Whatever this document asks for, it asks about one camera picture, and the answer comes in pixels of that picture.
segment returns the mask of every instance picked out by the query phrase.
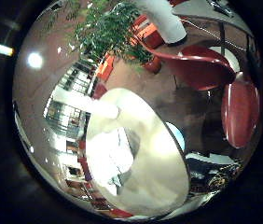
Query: red leather chair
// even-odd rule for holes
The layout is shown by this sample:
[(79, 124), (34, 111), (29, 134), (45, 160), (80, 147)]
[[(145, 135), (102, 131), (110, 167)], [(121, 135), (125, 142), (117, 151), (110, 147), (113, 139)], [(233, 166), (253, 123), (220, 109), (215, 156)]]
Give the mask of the red leather chair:
[(259, 94), (247, 74), (238, 73), (225, 87), (221, 113), (228, 142), (236, 148), (246, 147), (260, 114)]
[(232, 83), (235, 78), (227, 59), (214, 50), (189, 46), (181, 50), (182, 56), (178, 56), (157, 52), (145, 44), (144, 47), (163, 60), (173, 75), (180, 77), (197, 91), (225, 86)]
[(204, 47), (189, 46), (182, 56), (149, 49), (169, 65), (172, 73), (197, 91), (225, 86), (221, 118), (228, 142), (236, 148), (246, 147), (254, 133), (260, 113), (258, 91), (248, 74), (235, 75), (225, 57)]

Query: ceiling light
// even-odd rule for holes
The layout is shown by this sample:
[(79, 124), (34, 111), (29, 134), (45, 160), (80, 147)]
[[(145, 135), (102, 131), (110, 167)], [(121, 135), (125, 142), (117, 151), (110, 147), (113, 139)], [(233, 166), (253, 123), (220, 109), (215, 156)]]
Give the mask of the ceiling light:
[(28, 56), (28, 64), (34, 69), (40, 69), (43, 64), (43, 58), (39, 53), (33, 52)]

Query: chair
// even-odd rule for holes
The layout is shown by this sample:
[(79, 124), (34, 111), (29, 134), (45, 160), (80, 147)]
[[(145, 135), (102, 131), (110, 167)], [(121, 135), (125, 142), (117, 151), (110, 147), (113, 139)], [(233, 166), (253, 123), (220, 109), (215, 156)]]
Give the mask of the chair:
[(179, 56), (157, 52), (141, 43), (148, 51), (163, 60), (174, 76), (180, 77), (197, 91), (225, 86), (232, 83), (235, 78), (228, 60), (214, 50), (190, 46), (182, 49), (182, 56)]
[(236, 148), (246, 147), (252, 138), (260, 114), (259, 93), (251, 78), (238, 73), (225, 87), (221, 117), (228, 142)]
[(164, 40), (158, 32), (158, 28), (147, 20), (145, 15), (139, 16), (133, 23), (132, 29), (135, 35), (142, 38), (142, 41), (151, 48), (155, 49), (164, 44)]

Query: potted plant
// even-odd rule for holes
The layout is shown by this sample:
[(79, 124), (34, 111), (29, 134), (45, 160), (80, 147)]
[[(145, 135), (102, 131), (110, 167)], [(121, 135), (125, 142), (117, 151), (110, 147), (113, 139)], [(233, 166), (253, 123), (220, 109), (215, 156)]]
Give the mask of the potted plant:
[(72, 44), (96, 63), (109, 52), (127, 63), (139, 63), (150, 72), (160, 60), (134, 40), (132, 25), (140, 12), (133, 1), (92, 0), (83, 22), (76, 24)]

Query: table top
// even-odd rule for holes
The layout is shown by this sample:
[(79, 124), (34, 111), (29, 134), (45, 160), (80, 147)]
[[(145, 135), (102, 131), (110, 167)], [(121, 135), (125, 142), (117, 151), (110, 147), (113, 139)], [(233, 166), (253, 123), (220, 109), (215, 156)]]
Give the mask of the table top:
[(221, 21), (246, 32), (250, 36), (254, 36), (243, 19), (233, 11), (234, 17), (229, 17), (217, 11), (208, 4), (206, 0), (189, 0), (175, 6), (172, 14), (176, 16), (194, 17), (208, 19), (213, 21)]
[(105, 154), (104, 147), (100, 148), (101, 154), (91, 153), (91, 146), (98, 146), (91, 143), (98, 134), (123, 127), (139, 139), (130, 176), (120, 192), (114, 195), (96, 182), (102, 195), (117, 208), (136, 216), (155, 217), (182, 206), (189, 191), (189, 174), (183, 152), (168, 126), (132, 91), (113, 89), (100, 100), (116, 105), (120, 112), (117, 119), (91, 115), (86, 148), (90, 171)]

